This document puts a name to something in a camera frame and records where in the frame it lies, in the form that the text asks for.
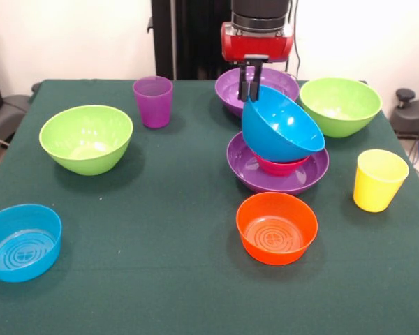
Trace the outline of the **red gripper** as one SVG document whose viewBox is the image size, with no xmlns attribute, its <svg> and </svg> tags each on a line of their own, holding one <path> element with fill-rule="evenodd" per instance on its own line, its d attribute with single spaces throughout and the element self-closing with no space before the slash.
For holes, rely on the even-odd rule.
<svg viewBox="0 0 419 335">
<path fill-rule="evenodd" d="M 268 33 L 254 33 L 235 28 L 230 22 L 221 25 L 221 53 L 228 62 L 244 62 L 247 59 L 261 59 L 265 62 L 284 62 L 293 46 L 293 27 L 285 24 L 281 30 Z M 254 76 L 247 81 L 247 66 L 240 63 L 238 99 L 246 102 L 248 95 L 252 102 L 259 99 L 262 61 L 251 62 Z"/>
</svg>

